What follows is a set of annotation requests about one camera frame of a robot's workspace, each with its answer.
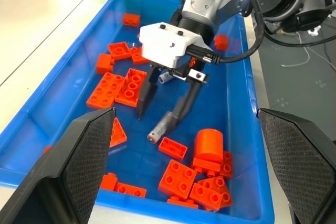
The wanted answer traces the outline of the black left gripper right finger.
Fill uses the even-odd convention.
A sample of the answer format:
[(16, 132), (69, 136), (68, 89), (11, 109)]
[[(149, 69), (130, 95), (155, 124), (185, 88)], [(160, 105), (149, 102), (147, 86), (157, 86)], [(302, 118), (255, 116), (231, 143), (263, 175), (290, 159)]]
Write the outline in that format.
[(270, 161), (293, 224), (336, 224), (336, 143), (313, 122), (259, 109)]

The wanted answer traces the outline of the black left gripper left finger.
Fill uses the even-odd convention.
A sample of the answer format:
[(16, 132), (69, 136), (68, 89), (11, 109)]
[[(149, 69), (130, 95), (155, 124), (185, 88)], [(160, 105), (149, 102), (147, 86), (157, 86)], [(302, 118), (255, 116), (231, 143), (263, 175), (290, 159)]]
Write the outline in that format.
[(88, 224), (115, 116), (107, 108), (74, 119), (0, 210), (0, 224)]

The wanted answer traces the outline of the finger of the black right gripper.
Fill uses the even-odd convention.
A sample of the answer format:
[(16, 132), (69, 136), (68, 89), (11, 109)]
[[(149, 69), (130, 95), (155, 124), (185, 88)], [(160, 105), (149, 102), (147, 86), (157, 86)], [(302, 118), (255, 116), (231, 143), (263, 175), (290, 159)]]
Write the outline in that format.
[(189, 84), (188, 90), (178, 103), (174, 107), (172, 116), (172, 126), (177, 126), (191, 110), (203, 84), (206, 82), (199, 81), (194, 78), (187, 77), (187, 83)]
[(159, 66), (150, 66), (147, 75), (142, 83), (140, 95), (137, 103), (137, 118), (138, 120), (143, 117), (147, 108), (149, 107), (152, 99), (154, 98), (158, 85), (157, 81), (161, 74)]

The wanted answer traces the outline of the blue plastic bin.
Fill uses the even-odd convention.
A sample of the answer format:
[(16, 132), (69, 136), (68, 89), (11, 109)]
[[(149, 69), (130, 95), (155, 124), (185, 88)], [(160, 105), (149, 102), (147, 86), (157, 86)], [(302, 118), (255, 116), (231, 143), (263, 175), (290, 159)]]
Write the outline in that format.
[[(99, 54), (114, 42), (139, 44), (138, 29), (122, 24), (124, 13), (140, 15), (142, 25), (168, 22), (179, 5), (178, 0), (107, 0), (0, 134), (1, 186), (17, 187), (45, 147), (55, 144), (72, 120), (89, 112), (86, 102), (101, 79), (95, 70)], [(218, 212), (179, 207), (168, 204), (167, 195), (157, 189), (170, 157), (146, 136), (185, 94), (187, 84), (177, 79), (159, 84), (140, 120), (135, 108), (115, 105), (127, 142), (110, 151), (106, 170), (119, 182), (145, 188), (146, 196), (101, 190), (97, 204), (185, 223), (274, 224), (250, 61), (206, 65), (204, 72), (208, 83), (170, 138), (187, 146), (183, 164), (188, 166), (198, 131), (223, 133), (224, 148), (233, 157), (233, 177), (227, 181), (233, 204)]]

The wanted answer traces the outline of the orange six-stud toy brick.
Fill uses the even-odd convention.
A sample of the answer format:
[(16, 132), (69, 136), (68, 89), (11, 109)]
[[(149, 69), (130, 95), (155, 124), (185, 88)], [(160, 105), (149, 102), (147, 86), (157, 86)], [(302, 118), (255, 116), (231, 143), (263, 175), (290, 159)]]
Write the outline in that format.
[(146, 75), (147, 73), (144, 71), (130, 68), (125, 76), (119, 93), (115, 97), (115, 102), (135, 108)]

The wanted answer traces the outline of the orange four-stud toy brick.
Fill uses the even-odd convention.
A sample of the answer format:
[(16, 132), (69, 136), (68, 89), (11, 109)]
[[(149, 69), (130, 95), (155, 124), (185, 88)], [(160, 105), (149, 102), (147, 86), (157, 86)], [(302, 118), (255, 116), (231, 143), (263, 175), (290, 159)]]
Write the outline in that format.
[(186, 200), (193, 186), (197, 172), (175, 160), (170, 160), (158, 186), (158, 190)]
[(218, 211), (223, 196), (205, 186), (194, 183), (190, 192), (190, 199), (210, 210)]
[(108, 49), (115, 61), (128, 59), (131, 57), (131, 51), (126, 42), (109, 44)]
[(131, 59), (134, 65), (141, 65), (149, 63), (150, 61), (142, 57), (142, 48), (141, 47), (132, 47), (130, 49)]

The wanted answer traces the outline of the orange eight-stud toy brick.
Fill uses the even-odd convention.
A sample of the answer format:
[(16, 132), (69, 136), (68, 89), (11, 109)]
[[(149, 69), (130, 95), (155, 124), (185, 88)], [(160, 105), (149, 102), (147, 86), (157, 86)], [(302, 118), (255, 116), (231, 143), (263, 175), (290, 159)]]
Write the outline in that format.
[(123, 76), (105, 73), (87, 100), (87, 107), (97, 110), (111, 107), (124, 80)]

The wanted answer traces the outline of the orange hollow toy brick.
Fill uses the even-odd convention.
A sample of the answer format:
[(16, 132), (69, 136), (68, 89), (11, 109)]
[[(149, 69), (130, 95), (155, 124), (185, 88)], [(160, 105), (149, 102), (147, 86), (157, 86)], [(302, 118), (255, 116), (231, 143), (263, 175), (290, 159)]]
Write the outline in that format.
[(180, 144), (168, 137), (164, 137), (159, 144), (159, 151), (174, 158), (182, 161), (187, 153), (188, 147)]

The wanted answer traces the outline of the orange rounded toy brick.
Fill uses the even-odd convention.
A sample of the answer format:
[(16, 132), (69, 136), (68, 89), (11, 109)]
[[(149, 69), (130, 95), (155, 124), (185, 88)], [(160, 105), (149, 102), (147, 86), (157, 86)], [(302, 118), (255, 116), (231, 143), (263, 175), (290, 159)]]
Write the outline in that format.
[(198, 174), (215, 177), (223, 161), (223, 134), (216, 129), (202, 129), (195, 138), (192, 168)]

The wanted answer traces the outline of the orange two-stud toy brick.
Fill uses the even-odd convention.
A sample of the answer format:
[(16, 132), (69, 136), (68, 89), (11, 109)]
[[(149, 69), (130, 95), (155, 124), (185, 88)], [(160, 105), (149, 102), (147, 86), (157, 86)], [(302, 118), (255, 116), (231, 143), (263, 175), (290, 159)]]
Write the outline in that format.
[(223, 151), (223, 161), (220, 164), (219, 174), (226, 179), (231, 179), (233, 177), (233, 160), (231, 152)]
[(121, 193), (121, 194), (127, 194), (131, 196), (142, 197), (142, 198), (146, 196), (145, 188), (140, 188), (140, 187), (136, 187), (136, 186), (120, 183), (120, 182), (117, 183), (114, 191)]
[(182, 199), (180, 199), (176, 196), (171, 196), (167, 200), (167, 203), (173, 204), (173, 205), (178, 205), (178, 206), (183, 206), (183, 207), (198, 209), (198, 205), (193, 200), (191, 200), (191, 199), (182, 200)]

